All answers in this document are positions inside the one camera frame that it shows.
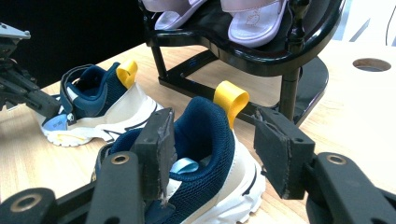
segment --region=shoe heel tab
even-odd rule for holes
[[[134,85],[136,73],[137,63],[134,59],[129,59],[117,67],[117,77],[126,89]]]
[[[213,102],[225,110],[231,129],[233,129],[233,121],[236,116],[248,104],[248,101],[248,92],[227,80],[222,81],[216,87],[213,97]]]

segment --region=black clamp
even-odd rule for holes
[[[52,118],[58,114],[61,104],[40,90],[35,78],[9,58],[18,42],[26,38],[30,38],[28,32],[0,22],[0,110],[4,105],[26,104],[44,117]]]
[[[314,153],[315,143],[282,114],[259,108],[254,147],[282,199],[308,193],[310,223],[396,223],[396,195],[376,188],[358,165],[336,153]]]
[[[107,156],[97,180],[55,199],[50,189],[27,189],[0,204],[0,223],[157,223],[146,208],[175,207],[166,193],[176,161],[174,111],[153,112],[129,151]]]

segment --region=black stand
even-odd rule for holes
[[[341,18],[344,1],[290,0],[276,37],[267,45],[247,48],[228,40],[232,16],[220,1],[208,1],[177,30],[154,30],[155,15],[140,3],[160,83],[189,96],[212,99],[214,90],[186,79],[201,67],[221,60],[257,77],[282,76],[279,103],[271,106],[299,125],[323,95],[329,74],[317,57],[330,41]],[[161,47],[201,45],[200,54],[167,70]],[[239,118],[253,123],[257,105],[249,103]]]

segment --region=table hole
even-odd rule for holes
[[[375,58],[358,59],[353,66],[366,72],[385,72],[391,68],[390,63]]]

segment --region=sandal strap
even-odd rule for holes
[[[184,15],[191,8],[189,0],[143,0],[148,11],[175,11],[179,16]]]
[[[275,2],[281,5],[285,0],[221,0],[221,8],[225,12],[248,11],[254,8],[265,7]]]

